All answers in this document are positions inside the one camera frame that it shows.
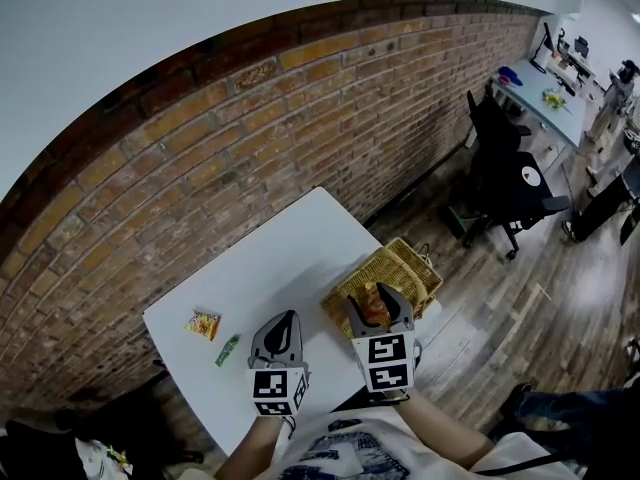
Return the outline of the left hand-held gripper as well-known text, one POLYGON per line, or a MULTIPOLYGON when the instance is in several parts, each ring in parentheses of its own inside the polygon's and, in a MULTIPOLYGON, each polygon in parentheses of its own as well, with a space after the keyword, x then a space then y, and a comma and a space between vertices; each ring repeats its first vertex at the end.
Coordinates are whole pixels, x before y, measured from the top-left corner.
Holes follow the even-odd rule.
POLYGON ((296 416, 309 389, 301 326, 294 310, 284 311, 254 335, 247 378, 251 400, 264 417, 296 416))

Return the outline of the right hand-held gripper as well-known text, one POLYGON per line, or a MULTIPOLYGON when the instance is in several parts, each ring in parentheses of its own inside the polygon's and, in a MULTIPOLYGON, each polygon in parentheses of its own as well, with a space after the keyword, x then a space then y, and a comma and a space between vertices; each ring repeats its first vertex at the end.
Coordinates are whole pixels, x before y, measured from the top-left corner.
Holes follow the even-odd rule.
POLYGON ((395 288, 377 283, 380 296, 358 301, 349 295, 345 313, 355 356, 369 392, 406 390, 414 385, 422 347, 413 328, 413 308, 395 288))

